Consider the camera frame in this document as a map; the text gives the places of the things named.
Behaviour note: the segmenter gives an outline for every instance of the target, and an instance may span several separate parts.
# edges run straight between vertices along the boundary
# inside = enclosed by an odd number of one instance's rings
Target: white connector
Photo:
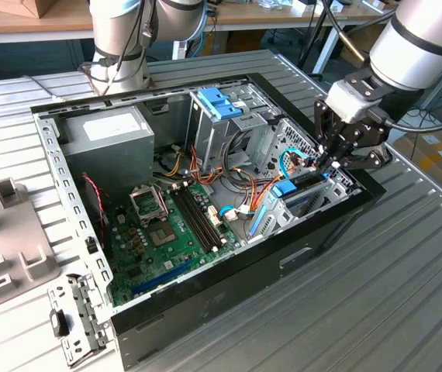
[[[237,213],[235,212],[234,209],[230,209],[228,212],[226,212],[223,217],[226,219],[226,221],[228,222],[232,222],[235,221],[236,219],[238,219]]]

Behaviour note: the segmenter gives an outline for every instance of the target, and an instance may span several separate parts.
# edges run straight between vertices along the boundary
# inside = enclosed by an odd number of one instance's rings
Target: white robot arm
[[[327,13],[333,18],[329,9]],[[317,166],[382,167],[391,160],[383,145],[391,128],[414,133],[442,129],[396,123],[441,75],[442,2],[403,0],[364,67],[334,83],[328,97],[316,102],[316,136],[322,154]],[[362,147],[371,151],[361,157],[352,154]]]
[[[145,51],[155,41],[192,40],[204,30],[206,0],[91,0],[95,55],[88,74],[101,94],[148,85]]]

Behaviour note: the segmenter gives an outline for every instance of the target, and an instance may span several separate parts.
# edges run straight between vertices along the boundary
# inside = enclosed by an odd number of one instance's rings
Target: perforated metal surface
[[[322,92],[267,51],[151,64],[159,86],[260,72],[306,115]],[[67,99],[78,73],[39,77]],[[0,177],[27,186],[63,274],[81,261],[28,113],[50,98],[0,81]],[[387,194],[328,253],[141,363],[138,370],[442,371],[442,193],[402,160],[373,172]],[[65,370],[47,286],[0,305],[0,371]],[[121,370],[112,348],[78,370]]]

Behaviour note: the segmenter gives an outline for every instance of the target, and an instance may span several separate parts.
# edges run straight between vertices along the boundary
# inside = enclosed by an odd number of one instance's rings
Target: open computer chassis
[[[168,285],[114,308],[109,294],[112,272],[98,243],[74,178],[57,142],[51,123],[63,117],[135,105],[160,97],[188,94],[199,88],[252,84],[272,105],[313,137],[314,125],[259,74],[196,81],[182,86],[135,91],[32,108],[47,159],[68,222],[74,227],[75,245],[85,263],[81,272],[66,276],[49,290],[51,322],[70,367],[116,341],[125,370],[171,344],[193,329],[258,293],[281,277],[329,249],[385,190],[364,170],[342,170],[360,186],[342,202],[304,223],[240,249],[209,268],[186,274]]]

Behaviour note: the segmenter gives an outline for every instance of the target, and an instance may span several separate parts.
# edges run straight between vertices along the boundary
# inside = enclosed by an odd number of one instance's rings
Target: metal bracket
[[[102,303],[102,297],[93,276],[73,277],[58,281],[48,290],[50,321],[69,367],[78,364],[105,349],[111,340],[109,322],[97,323],[94,307]]]

